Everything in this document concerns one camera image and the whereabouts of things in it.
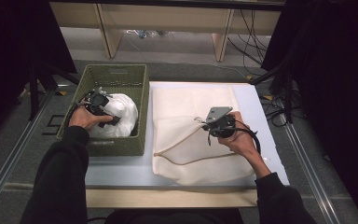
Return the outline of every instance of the storage bin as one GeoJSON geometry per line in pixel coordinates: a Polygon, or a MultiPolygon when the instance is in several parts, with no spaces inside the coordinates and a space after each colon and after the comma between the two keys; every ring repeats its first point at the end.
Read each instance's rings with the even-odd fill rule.
{"type": "MultiPolygon", "coordinates": [[[[128,95],[138,108],[138,120],[128,137],[95,138],[88,144],[89,155],[142,156],[145,151],[147,105],[149,99],[149,78],[145,64],[90,64],[87,65],[77,87],[72,103],[79,102],[92,89],[102,87],[108,94],[128,95]]],[[[62,138],[65,123],[71,107],[66,113],[57,134],[62,138]]]]}

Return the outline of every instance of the black clothing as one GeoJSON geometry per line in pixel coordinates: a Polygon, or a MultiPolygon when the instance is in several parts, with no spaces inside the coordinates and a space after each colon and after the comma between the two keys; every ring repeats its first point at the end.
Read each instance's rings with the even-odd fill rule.
{"type": "MultiPolygon", "coordinates": [[[[54,143],[38,168],[34,192],[21,223],[87,223],[85,176],[89,166],[88,132],[72,126],[54,143]]],[[[260,223],[315,223],[297,190],[276,173],[255,181],[260,223]]],[[[106,223],[241,223],[238,209],[119,210],[106,223]]]]}

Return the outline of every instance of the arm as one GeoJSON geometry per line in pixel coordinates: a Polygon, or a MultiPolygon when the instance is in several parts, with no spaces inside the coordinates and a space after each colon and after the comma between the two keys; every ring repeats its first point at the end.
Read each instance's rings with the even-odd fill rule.
{"type": "MultiPolygon", "coordinates": [[[[236,122],[236,127],[250,129],[243,125],[240,112],[233,112],[231,115],[239,121],[236,122]]],[[[229,138],[219,138],[218,141],[242,155],[254,169],[260,223],[316,223],[305,210],[299,192],[284,186],[278,175],[270,171],[248,133],[235,132],[229,138]]]]}
{"type": "Polygon", "coordinates": [[[87,223],[87,130],[111,119],[93,116],[84,106],[74,112],[62,140],[50,147],[39,165],[21,223],[87,223]]]}

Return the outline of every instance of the crumpled white fabric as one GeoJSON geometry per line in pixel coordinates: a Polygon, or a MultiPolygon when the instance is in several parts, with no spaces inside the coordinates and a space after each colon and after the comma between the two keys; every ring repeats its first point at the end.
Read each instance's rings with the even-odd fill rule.
{"type": "Polygon", "coordinates": [[[232,106],[234,92],[227,88],[153,89],[153,172],[180,185],[227,182],[254,174],[249,162],[220,145],[196,117],[206,119],[213,106],[232,106]]]}
{"type": "Polygon", "coordinates": [[[103,128],[95,125],[89,131],[90,137],[128,137],[138,119],[138,109],[133,100],[121,93],[110,94],[109,103],[104,107],[107,114],[121,117],[116,125],[105,124],[103,128]]]}

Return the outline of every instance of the person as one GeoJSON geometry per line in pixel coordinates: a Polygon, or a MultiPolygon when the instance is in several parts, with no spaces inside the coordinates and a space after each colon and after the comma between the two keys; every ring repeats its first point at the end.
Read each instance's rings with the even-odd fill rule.
{"type": "MultiPolygon", "coordinates": [[[[231,113],[238,128],[240,112],[231,113]]],[[[87,223],[85,176],[89,165],[87,130],[111,116],[94,116],[84,106],[70,118],[62,140],[51,145],[43,157],[34,181],[34,190],[21,217],[21,223],[87,223]]],[[[296,189],[286,187],[258,154],[252,137],[236,131],[220,144],[242,155],[255,170],[260,223],[316,223],[307,212],[296,189]]],[[[105,223],[241,223],[233,220],[232,210],[120,210],[105,223]]]]}

